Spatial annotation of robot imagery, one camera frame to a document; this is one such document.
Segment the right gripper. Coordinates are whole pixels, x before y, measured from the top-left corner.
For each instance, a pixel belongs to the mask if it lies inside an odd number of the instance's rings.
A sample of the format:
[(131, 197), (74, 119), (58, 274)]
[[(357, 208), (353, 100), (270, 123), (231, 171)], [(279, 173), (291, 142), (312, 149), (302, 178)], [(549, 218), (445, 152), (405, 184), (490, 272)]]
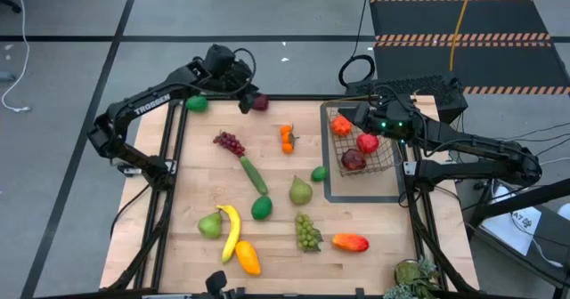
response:
[(338, 113), (366, 133), (397, 141), (414, 141), (422, 135), (422, 116), (410, 96), (382, 96), (371, 106), (360, 102), (340, 107)]

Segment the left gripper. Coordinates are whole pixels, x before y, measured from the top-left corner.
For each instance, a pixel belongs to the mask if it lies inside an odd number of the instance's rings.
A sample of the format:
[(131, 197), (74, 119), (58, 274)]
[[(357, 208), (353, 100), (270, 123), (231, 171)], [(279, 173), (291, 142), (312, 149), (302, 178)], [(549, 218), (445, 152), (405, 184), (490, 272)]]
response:
[(230, 69), (224, 73), (224, 89), (228, 96), (240, 98), (239, 109), (242, 114), (248, 112), (255, 105), (255, 93), (258, 88), (252, 85), (257, 72), (257, 65), (252, 68), (245, 61), (235, 61)]

